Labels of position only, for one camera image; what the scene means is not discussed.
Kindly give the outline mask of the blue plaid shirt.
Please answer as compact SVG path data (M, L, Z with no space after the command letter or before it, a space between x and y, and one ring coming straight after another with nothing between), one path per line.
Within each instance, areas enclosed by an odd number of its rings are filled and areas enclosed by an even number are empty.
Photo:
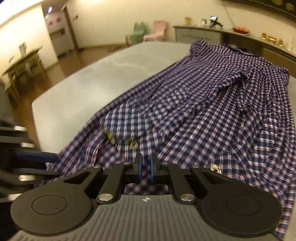
M227 45L197 41L182 60L98 111L48 170L71 175L143 155L143 180L128 194L165 193L151 183L149 156L218 171L273 194L283 239L295 203L295 124L290 74Z

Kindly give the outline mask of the wooden side table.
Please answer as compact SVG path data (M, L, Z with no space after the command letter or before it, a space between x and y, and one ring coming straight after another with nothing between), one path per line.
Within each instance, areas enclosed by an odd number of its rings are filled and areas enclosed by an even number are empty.
M46 69L39 57L39 51L42 48L41 46L25 54L25 56L10 65L1 75L2 77L8 78L9 82L6 91L12 96L16 103L20 99L17 82L19 82L22 77L25 76L27 80L32 80L34 78L34 70L37 69L38 75L42 75L45 79L47 78Z

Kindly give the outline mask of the green plastic child chair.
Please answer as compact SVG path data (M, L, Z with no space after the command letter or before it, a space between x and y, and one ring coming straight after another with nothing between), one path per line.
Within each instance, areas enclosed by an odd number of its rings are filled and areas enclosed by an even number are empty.
M133 33L125 37L126 45L141 43L144 35L147 34L147 28L144 22L135 23Z

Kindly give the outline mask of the pink plastic child chair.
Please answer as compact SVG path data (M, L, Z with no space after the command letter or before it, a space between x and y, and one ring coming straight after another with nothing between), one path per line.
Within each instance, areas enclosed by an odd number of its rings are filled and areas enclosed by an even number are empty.
M164 41L166 39L166 21L154 21L153 22L155 32L152 34L144 35L143 41Z

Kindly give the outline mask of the long grey TV cabinet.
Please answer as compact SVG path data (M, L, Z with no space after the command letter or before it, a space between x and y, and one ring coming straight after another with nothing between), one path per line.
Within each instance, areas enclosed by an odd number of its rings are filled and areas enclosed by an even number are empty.
M295 76L295 53L288 51L279 44L221 28L200 26L173 26L176 42L191 44L199 39L211 44L226 44L264 57L269 62L287 68L291 76Z

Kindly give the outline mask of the red fruit plate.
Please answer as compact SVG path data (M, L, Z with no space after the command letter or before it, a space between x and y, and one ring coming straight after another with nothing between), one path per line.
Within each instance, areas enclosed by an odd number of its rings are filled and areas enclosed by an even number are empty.
M233 30L233 32L241 34L241 35L249 35L250 34L250 30L248 28L233 27L232 30Z

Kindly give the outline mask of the yellow cup on cabinet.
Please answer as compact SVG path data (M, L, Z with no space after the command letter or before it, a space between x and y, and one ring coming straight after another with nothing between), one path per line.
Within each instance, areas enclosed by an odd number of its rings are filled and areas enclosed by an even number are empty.
M188 25L188 26L191 25L192 24L192 18L189 17L189 16L186 16L185 17L185 24Z

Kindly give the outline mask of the black handheld device on stand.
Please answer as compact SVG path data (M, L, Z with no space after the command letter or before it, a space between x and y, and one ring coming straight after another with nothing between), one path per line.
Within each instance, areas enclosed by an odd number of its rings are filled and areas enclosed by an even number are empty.
M223 28L223 25L218 22L218 17L217 16L210 16L210 28L213 28L215 26L219 26L220 28Z

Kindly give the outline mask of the wall TV with patterned cover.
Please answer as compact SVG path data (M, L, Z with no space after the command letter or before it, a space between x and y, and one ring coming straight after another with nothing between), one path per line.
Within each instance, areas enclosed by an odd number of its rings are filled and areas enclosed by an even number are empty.
M296 20L296 3L294 0L228 0L228 2L256 6L294 22Z

